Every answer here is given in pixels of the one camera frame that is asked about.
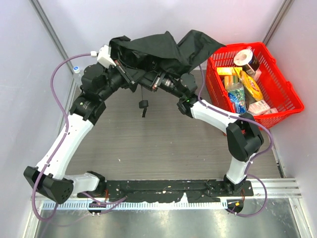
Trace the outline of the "black folding umbrella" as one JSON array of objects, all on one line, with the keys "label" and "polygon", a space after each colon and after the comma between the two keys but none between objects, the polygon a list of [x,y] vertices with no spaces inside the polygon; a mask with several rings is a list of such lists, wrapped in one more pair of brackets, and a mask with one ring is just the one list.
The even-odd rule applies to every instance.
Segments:
[{"label": "black folding umbrella", "polygon": [[112,38],[109,46],[111,58],[120,60],[139,84],[143,75],[152,71],[162,71],[179,79],[208,60],[224,44],[201,31],[190,30],[179,42],[166,31],[134,40],[126,36]]}]

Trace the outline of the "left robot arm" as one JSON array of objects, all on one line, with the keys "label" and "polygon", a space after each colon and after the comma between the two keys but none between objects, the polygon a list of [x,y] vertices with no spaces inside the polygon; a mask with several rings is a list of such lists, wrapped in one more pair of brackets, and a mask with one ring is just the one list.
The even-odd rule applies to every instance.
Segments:
[{"label": "left robot arm", "polygon": [[63,204],[74,194],[103,194],[106,188],[104,176],[93,171],[68,176],[66,169],[84,137],[105,111],[105,100],[131,82],[119,60],[101,58],[96,64],[86,67],[82,76],[82,93],[65,114],[63,131],[43,159],[24,170],[23,175],[33,194],[39,193],[56,204]]}]

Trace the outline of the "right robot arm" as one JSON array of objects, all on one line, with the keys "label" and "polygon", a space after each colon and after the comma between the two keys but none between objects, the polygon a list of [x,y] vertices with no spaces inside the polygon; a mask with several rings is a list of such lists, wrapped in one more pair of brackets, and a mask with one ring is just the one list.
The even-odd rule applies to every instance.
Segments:
[{"label": "right robot arm", "polygon": [[248,164],[264,142],[254,117],[249,113],[227,112],[203,100],[196,94],[198,86],[190,73],[175,79],[163,72],[150,72],[139,80],[139,84],[150,91],[162,89],[177,97],[177,106],[182,114],[204,121],[226,134],[232,159],[223,178],[223,189],[228,194],[240,192],[247,178]]}]

